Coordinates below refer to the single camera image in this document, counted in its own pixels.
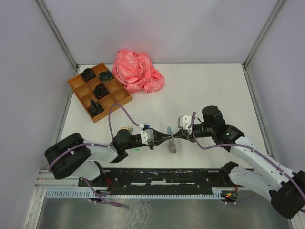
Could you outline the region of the key with yellow tag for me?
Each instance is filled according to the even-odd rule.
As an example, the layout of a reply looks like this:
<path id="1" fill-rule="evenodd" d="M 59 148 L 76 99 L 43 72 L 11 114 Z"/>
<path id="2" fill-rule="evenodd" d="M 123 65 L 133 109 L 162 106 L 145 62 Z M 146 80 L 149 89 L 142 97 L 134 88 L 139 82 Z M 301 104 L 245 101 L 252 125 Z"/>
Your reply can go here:
<path id="1" fill-rule="evenodd" d="M 121 127 L 121 130 L 123 130 L 123 129 L 128 130 L 130 133 L 133 132 L 133 128 L 132 128 L 132 127 L 129 127 L 129 126 L 127 126 L 127 127 Z"/>

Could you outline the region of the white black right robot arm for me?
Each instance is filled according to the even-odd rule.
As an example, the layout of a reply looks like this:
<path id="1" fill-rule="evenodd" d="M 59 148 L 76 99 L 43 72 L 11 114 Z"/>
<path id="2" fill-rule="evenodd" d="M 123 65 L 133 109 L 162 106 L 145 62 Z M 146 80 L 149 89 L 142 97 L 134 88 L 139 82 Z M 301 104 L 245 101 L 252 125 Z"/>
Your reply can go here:
<path id="1" fill-rule="evenodd" d="M 198 142 L 199 138 L 210 137 L 214 148 L 221 147 L 242 159 L 254 169 L 247 171 L 235 162 L 221 168 L 219 182 L 229 187 L 233 183 L 243 186 L 267 199 L 273 208 L 286 219 L 292 219 L 305 206 L 305 173 L 281 165 L 261 153 L 257 147 L 235 126 L 225 122 L 217 106 L 202 109 L 203 121 L 195 124 L 196 114 L 178 118 L 179 131 L 175 138 Z"/>

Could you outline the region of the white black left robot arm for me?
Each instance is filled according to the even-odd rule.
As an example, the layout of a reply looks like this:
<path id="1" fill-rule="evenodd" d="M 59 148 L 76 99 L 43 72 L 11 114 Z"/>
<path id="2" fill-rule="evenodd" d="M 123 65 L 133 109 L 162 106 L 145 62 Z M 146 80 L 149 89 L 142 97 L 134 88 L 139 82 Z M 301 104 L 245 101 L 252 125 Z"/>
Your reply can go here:
<path id="1" fill-rule="evenodd" d="M 95 186 L 101 186 L 105 182 L 101 161 L 119 163 L 128 156 L 128 149 L 147 146 L 153 150 L 171 138 L 170 134 L 153 128 L 147 128 L 135 135 L 128 129 L 121 129 L 111 145 L 107 146 L 86 141 L 81 134 L 74 133 L 49 147 L 44 155 L 49 164 L 49 171 L 55 179 L 78 176 L 89 180 Z"/>

